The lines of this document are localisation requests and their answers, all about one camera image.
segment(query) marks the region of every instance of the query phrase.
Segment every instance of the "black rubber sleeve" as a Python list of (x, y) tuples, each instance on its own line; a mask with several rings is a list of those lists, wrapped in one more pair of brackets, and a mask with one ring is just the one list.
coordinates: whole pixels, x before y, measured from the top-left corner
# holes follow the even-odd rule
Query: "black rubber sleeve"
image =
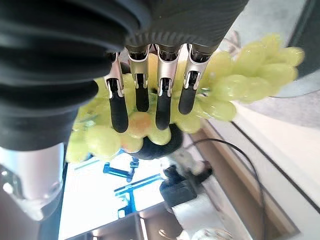
[(120, 97), (118, 92), (114, 92), (109, 102), (112, 126), (118, 133), (124, 133), (129, 125), (125, 97)]
[(248, 0), (161, 0), (152, 4), (151, 26), (126, 39), (126, 45), (184, 43), (218, 46)]
[(139, 88), (135, 89), (135, 104), (136, 104), (136, 109), (139, 112), (148, 111), (149, 109), (148, 88), (144, 88), (142, 85), (139, 85)]
[(34, 151), (59, 143), (67, 145), (77, 112), (43, 117), (0, 115), (0, 146), (15, 151)]
[(182, 87), (182, 92), (179, 100), (179, 112), (187, 115), (194, 107), (195, 97), (197, 90), (194, 90), (192, 85), (188, 88)]
[(171, 97), (164, 90), (161, 96), (158, 96), (155, 113), (155, 124), (159, 130), (168, 128), (170, 123)]

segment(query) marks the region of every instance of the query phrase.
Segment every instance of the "bright light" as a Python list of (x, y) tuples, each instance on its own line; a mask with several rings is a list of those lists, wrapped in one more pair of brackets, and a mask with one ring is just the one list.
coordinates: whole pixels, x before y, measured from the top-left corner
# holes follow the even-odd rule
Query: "bright light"
[(147, 235), (147, 229), (146, 229), (146, 224), (145, 220), (143, 218), (140, 218), (141, 222), (141, 227), (142, 227), (142, 234), (143, 234), (143, 239), (148, 240), (148, 235)]
[(120, 219), (124, 218), (125, 216), (126, 216), (125, 210), (120, 210), (120, 211), (118, 212), (118, 217), (119, 217)]
[(99, 235), (98, 229), (93, 230), (93, 231), (92, 231), (92, 235), (93, 235), (93, 236), (98, 236), (98, 235)]
[(3, 184), (2, 188), (7, 194), (12, 194), (14, 192), (14, 188), (7, 182)]

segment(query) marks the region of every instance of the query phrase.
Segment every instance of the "wall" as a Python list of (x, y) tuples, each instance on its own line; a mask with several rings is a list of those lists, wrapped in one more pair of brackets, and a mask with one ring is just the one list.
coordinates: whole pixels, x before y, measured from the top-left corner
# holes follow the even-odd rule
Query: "wall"
[(320, 206), (320, 131), (236, 107), (234, 122)]
[[(318, 240), (320, 236), (320, 208), (315, 205), (314, 202), (308, 199), (308, 196), (301, 191), (301, 187), (299, 188), (299, 186), (297, 186), (296, 182), (299, 179), (292, 179), (291, 176), (288, 176), (289, 172), (286, 169), (278, 168), (276, 159), (269, 159), (267, 155), (270, 156), (271, 154), (277, 154), (278, 156), (281, 156), (277, 158), (278, 162), (279, 160), (284, 159), (290, 162), (290, 159), (285, 156), (277, 148), (277, 146), (274, 146), (272, 142), (265, 140), (264, 135), (261, 134), (258, 129), (255, 129), (251, 132), (252, 134), (257, 134), (260, 137), (260, 139), (254, 139), (255, 143), (257, 144), (256, 146), (232, 123), (222, 122), (214, 119), (210, 120), (209, 122), (215, 131), (219, 133), (221, 138), (233, 143), (248, 155), (255, 165), (260, 181), (265, 189), (300, 231), (300, 233), (288, 239)], [(274, 153), (267, 149), (272, 145), (274, 146), (272, 149)], [(239, 158), (242, 159), (244, 164), (247, 163), (247, 161), (240, 154)]]

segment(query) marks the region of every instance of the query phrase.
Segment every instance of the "green grape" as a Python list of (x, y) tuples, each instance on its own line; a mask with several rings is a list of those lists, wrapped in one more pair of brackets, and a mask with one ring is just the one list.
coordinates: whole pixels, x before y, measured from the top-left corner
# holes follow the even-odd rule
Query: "green grape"
[(208, 83), (213, 83), (215, 80), (232, 74), (234, 62), (227, 51), (215, 53), (203, 74), (200, 83), (206, 80)]
[(204, 110), (201, 107), (200, 100), (196, 98), (194, 100), (193, 108), (192, 108), (192, 113), (194, 113), (196, 116), (203, 118), (203, 119), (209, 119), (210, 116), (204, 112)]
[(102, 101), (99, 102), (98, 105), (95, 106), (94, 113), (100, 114), (105, 111), (110, 112), (110, 103), (108, 100), (103, 99)]
[(192, 112), (178, 117), (176, 125), (187, 134), (194, 134), (202, 127), (201, 118)]
[(78, 142), (78, 141), (83, 141), (84, 139), (85, 139), (84, 130), (72, 131), (69, 138), (69, 142)]
[(136, 90), (125, 88), (124, 99), (125, 99), (126, 112), (128, 115), (130, 115), (136, 108)]
[(181, 93), (182, 93), (181, 90), (180, 91), (173, 91), (172, 92), (172, 98), (173, 99), (180, 99)]
[(210, 80), (211, 78), (202, 78), (200, 81), (199, 81), (199, 85), (198, 85), (198, 88), (196, 90), (197, 93), (200, 93), (202, 89), (208, 89), (209, 86), (210, 86)]
[(124, 89), (135, 89), (135, 81), (131, 73), (122, 74)]
[(240, 101), (243, 103), (252, 103), (269, 96), (271, 92), (270, 83), (261, 77), (249, 77), (249, 87)]
[(182, 90), (182, 87), (184, 85), (184, 73), (186, 69), (186, 62), (185, 60), (179, 61), (178, 65), (176, 67), (176, 72), (175, 72), (175, 77), (174, 77), (174, 85), (172, 88), (172, 91), (175, 92), (180, 92)]
[(267, 35), (261, 39), (261, 43), (265, 47), (265, 53), (267, 56), (275, 55), (278, 50), (280, 49), (280, 46), (282, 44), (281, 37), (277, 33), (272, 33), (270, 35)]
[(148, 77), (148, 88), (158, 89), (157, 74), (158, 74), (158, 56), (150, 53), (148, 57), (149, 65), (149, 77)]
[(182, 114), (179, 112), (179, 99), (171, 99), (170, 106), (170, 124), (173, 124), (177, 119), (182, 118)]
[(275, 55), (275, 58), (280, 60), (280, 63), (288, 64), (291, 67), (300, 65), (305, 58), (305, 52), (300, 47), (286, 47)]
[(151, 116), (147, 112), (133, 112), (129, 117), (126, 133), (135, 139), (141, 139), (148, 135), (151, 125)]
[(112, 156), (103, 156), (103, 155), (96, 155), (96, 157), (105, 163), (111, 162), (116, 156), (118, 156), (118, 153), (112, 155)]
[(136, 153), (142, 148), (144, 144), (144, 140), (142, 138), (133, 138), (127, 133), (121, 133), (120, 140), (121, 147), (126, 153)]
[(102, 125), (89, 127), (85, 140), (89, 151), (95, 156), (113, 156), (121, 147), (119, 134), (114, 129)]
[(170, 142), (171, 131), (169, 127), (165, 130), (159, 130), (156, 124), (153, 124), (147, 136), (154, 144), (166, 145), (168, 142)]
[(281, 86), (271, 86), (269, 96), (276, 96), (280, 89)]
[(93, 121), (96, 125), (102, 125), (109, 128), (112, 126), (111, 112), (108, 110), (102, 111), (96, 116)]
[(247, 77), (242, 75), (229, 75), (213, 83), (211, 94), (218, 100), (232, 101), (242, 98), (247, 89)]
[(230, 122), (236, 115), (237, 109), (230, 101), (221, 101), (208, 97), (206, 101), (200, 102), (202, 109), (211, 117)]
[(103, 77), (99, 77), (99, 78), (96, 78), (94, 81), (98, 84), (98, 87), (99, 87), (98, 93), (96, 94), (95, 97), (108, 99), (109, 98), (109, 90), (106, 87), (105, 79)]
[(72, 126), (72, 130), (74, 131), (82, 131), (85, 127), (85, 122), (75, 122)]
[(80, 107), (75, 122), (86, 122), (94, 118), (96, 116), (96, 107), (105, 101), (104, 98), (95, 97), (87, 105)]
[(199, 103), (207, 101), (208, 97), (203, 94), (195, 95), (195, 98), (198, 100)]
[(65, 160), (68, 163), (81, 163), (86, 159), (88, 153), (89, 149), (85, 141), (69, 141), (66, 150)]
[(233, 68), (234, 74), (253, 76), (266, 59), (265, 46), (255, 41), (244, 46), (239, 53)]
[(149, 109), (148, 109), (147, 113), (149, 113), (151, 115), (155, 115), (156, 114), (157, 99), (158, 99), (158, 95), (157, 94), (149, 93)]
[(298, 71), (295, 67), (285, 63), (273, 63), (263, 65), (257, 75), (266, 79), (272, 87), (281, 87), (295, 80), (298, 76)]

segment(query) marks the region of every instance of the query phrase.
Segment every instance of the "black object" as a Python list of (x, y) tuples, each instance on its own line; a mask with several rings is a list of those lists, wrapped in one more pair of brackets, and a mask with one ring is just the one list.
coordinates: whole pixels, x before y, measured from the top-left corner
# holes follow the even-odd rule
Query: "black object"
[(124, 62), (120, 62), (122, 74), (130, 74), (130, 65)]
[(184, 136), (182, 131), (175, 124), (169, 125), (171, 131), (171, 140), (166, 145), (154, 144), (146, 136), (143, 138), (143, 146), (136, 153), (129, 153), (131, 156), (142, 160), (158, 159), (168, 154), (173, 153), (182, 146)]
[(189, 171), (188, 175), (192, 176), (194, 184), (196, 186), (200, 185), (202, 182), (207, 180), (212, 174), (214, 174), (214, 170), (212, 169), (211, 164), (208, 161), (203, 161), (204, 169), (198, 175), (193, 175), (191, 171)]
[(191, 201), (197, 197), (192, 184), (179, 175), (175, 165), (165, 169), (167, 179), (160, 185), (160, 193), (169, 208)]
[(246, 6), (248, 0), (150, 0), (148, 30), (132, 34), (126, 45), (185, 43), (217, 46)]
[(149, 109), (148, 88), (144, 88), (143, 74), (137, 74), (138, 88), (135, 89), (135, 104), (139, 112), (146, 112)]
[(194, 107), (197, 90), (194, 90), (194, 85), (189, 84), (188, 88), (182, 87), (182, 92), (179, 100), (179, 112), (186, 115), (192, 111)]
[(163, 90), (162, 95), (157, 97), (155, 124), (159, 130), (167, 129), (170, 123), (171, 97), (168, 90)]
[(118, 79), (116, 78), (108, 79), (112, 92), (112, 97), (109, 99), (111, 122), (114, 130), (118, 133), (124, 133), (128, 129), (129, 119), (125, 96), (119, 96), (117, 81)]
[(320, 68), (320, 1), (307, 0), (289, 40), (288, 47), (301, 47), (304, 61), (297, 67), (299, 77), (306, 76)]

